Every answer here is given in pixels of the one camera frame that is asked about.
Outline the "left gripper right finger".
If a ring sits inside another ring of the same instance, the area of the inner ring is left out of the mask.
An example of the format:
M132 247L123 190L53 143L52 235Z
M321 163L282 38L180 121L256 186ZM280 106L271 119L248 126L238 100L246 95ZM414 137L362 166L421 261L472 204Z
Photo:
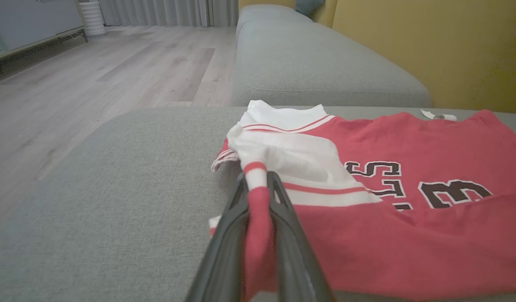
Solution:
M266 178L269 213L274 224L279 301L336 301L280 176L269 171Z

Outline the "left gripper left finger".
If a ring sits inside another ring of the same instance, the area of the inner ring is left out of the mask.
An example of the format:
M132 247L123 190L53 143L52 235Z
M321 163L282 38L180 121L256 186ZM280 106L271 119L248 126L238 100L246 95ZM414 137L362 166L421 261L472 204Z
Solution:
M241 302L250 210L243 173L227 202L191 284L186 302Z

